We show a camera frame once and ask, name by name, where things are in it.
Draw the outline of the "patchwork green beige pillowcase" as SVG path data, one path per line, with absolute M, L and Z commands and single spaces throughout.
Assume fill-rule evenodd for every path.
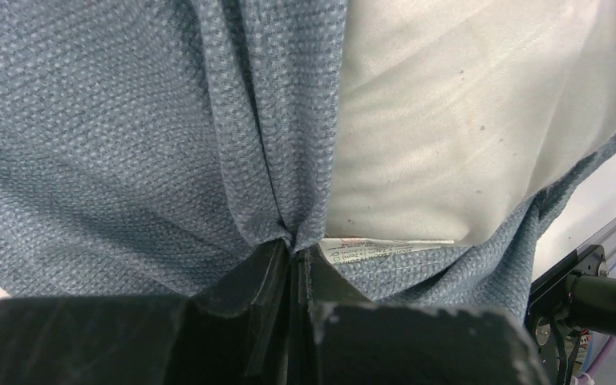
M 0 1 L 0 298 L 194 295 L 326 236 L 351 1 Z M 616 133 L 486 241 L 337 269 L 525 313 L 538 239 Z

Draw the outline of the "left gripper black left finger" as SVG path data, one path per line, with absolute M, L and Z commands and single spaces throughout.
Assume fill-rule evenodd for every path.
M 283 241 L 196 296 L 0 300 L 0 384 L 284 384 Z

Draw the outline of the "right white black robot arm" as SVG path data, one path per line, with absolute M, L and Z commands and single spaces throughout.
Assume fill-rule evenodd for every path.
M 616 337 L 616 279 L 580 275 L 568 294 L 571 326 Z

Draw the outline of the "white pillow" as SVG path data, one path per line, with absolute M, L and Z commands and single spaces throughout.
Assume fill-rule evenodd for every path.
M 336 263 L 477 245 L 616 133 L 616 1 L 351 1 Z

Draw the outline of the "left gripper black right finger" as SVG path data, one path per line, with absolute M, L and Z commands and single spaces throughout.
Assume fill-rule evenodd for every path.
M 294 260 L 297 384 L 546 384 L 511 315 L 369 301 L 317 248 Z

